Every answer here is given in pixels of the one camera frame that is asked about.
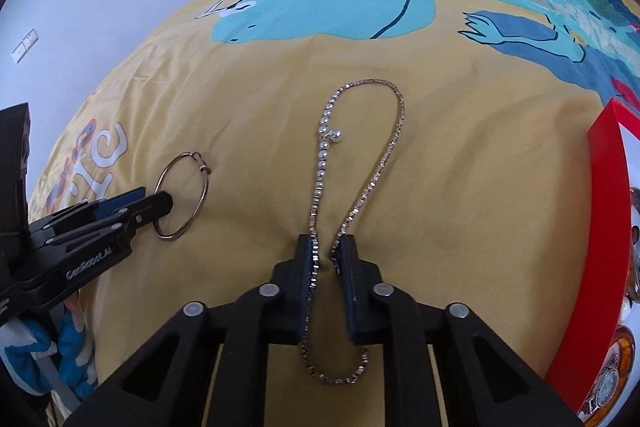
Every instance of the light switch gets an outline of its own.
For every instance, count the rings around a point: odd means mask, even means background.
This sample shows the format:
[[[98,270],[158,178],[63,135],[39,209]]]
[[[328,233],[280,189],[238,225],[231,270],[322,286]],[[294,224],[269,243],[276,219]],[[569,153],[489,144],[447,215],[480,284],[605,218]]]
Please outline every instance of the light switch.
[[[28,51],[29,48],[31,48],[37,41],[38,35],[36,33],[36,30],[31,30],[29,33],[27,33],[27,36],[22,39],[22,44],[25,45]]]
[[[11,56],[14,58],[16,64],[22,60],[26,52],[27,46],[25,46],[23,42],[18,44],[18,47],[12,51]]]

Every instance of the silver chain necklace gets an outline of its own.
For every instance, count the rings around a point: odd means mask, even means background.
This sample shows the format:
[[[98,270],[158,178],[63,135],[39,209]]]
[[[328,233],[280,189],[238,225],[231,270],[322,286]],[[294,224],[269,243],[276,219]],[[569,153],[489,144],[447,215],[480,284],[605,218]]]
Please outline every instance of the silver chain necklace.
[[[340,238],[347,233],[347,229],[350,224],[353,222],[355,217],[358,215],[360,210],[362,209],[367,197],[369,197],[371,191],[378,183],[380,176],[382,175],[382,171],[385,168],[386,162],[391,156],[391,153],[398,142],[398,138],[400,137],[400,133],[402,131],[402,124],[404,123],[404,96],[400,90],[391,82],[387,82],[386,80],[381,80],[379,78],[367,78],[365,80],[358,80],[356,82],[350,82],[348,84],[344,84],[340,89],[336,90],[329,98],[328,103],[324,108],[324,113],[322,114],[322,118],[320,119],[320,129],[318,129],[318,141],[319,141],[319,152],[318,152],[318,172],[316,173],[316,187],[314,189],[314,197],[311,201],[311,209],[309,211],[309,235],[311,236],[311,244],[312,244],[312,271],[311,271],[311,280],[309,283],[309,293],[308,300],[306,303],[306,316],[305,316],[305,330],[302,335],[302,342],[300,344],[302,350],[302,358],[305,361],[305,365],[308,368],[309,372],[313,377],[318,378],[318,380],[324,383],[330,383],[333,385],[342,385],[345,383],[354,383],[360,375],[362,375],[367,368],[367,364],[369,363],[369,353],[367,349],[363,349],[362,358],[360,359],[360,365],[357,369],[348,377],[343,378],[332,378],[327,376],[324,373],[319,372],[316,367],[313,365],[310,355],[309,348],[309,331],[310,331],[310,316],[311,316],[311,308],[313,304],[314,294],[316,292],[316,286],[318,286],[318,270],[320,268],[320,255],[319,255],[319,242],[318,242],[318,230],[316,230],[316,218],[318,217],[318,208],[320,207],[320,200],[322,199],[322,192],[324,190],[324,176],[326,174],[326,166],[327,159],[329,156],[329,147],[331,142],[337,143],[342,141],[342,133],[338,130],[329,130],[329,121],[331,119],[332,110],[334,110],[335,101],[338,97],[344,93],[347,89],[351,89],[351,87],[363,86],[365,84],[382,84],[390,88],[396,98],[398,99],[398,108],[399,115],[398,121],[396,122],[396,127],[393,136],[391,137],[391,141],[386,146],[385,152],[380,158],[378,165],[376,166],[375,172],[373,176],[365,186],[362,193],[359,197],[356,198],[353,207],[344,218],[342,224],[340,225],[340,229],[335,235],[334,243],[331,247],[330,259],[334,263],[334,267],[338,276],[339,267],[338,267],[338,253],[337,248],[340,243]]]

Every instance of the key ring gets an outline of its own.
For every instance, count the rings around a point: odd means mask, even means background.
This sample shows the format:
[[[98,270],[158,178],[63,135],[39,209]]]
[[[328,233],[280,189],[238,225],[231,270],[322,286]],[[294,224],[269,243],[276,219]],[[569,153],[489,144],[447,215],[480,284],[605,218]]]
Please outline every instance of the key ring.
[[[207,163],[202,159],[202,156],[200,155],[199,152],[190,151],[190,152],[183,152],[183,153],[178,154],[173,160],[171,160],[169,165],[167,165],[164,168],[164,171],[162,171],[162,174],[160,174],[160,178],[158,179],[158,184],[156,185],[156,189],[154,190],[154,194],[158,193],[158,191],[162,187],[162,182],[164,181],[165,176],[173,168],[173,166],[175,164],[177,164],[182,158],[188,158],[188,157],[193,158],[193,160],[195,160],[198,163],[198,167],[199,167],[200,172],[202,174],[202,192],[200,194],[200,201],[198,201],[196,209],[193,211],[193,214],[191,214],[191,217],[189,217],[189,219],[187,219],[184,222],[184,224],[178,230],[176,230],[174,233],[165,234],[162,231],[162,229],[160,228],[160,223],[158,222],[158,220],[156,219],[153,222],[154,229],[156,229],[156,233],[158,234],[158,237],[160,239],[162,239],[163,241],[175,241],[182,234],[184,234],[187,230],[189,230],[189,227],[191,226],[191,223],[193,222],[193,220],[198,215],[200,209],[202,208],[202,204],[204,203],[204,200],[207,198],[207,192],[209,192],[209,176],[211,174],[211,169],[207,165]]]

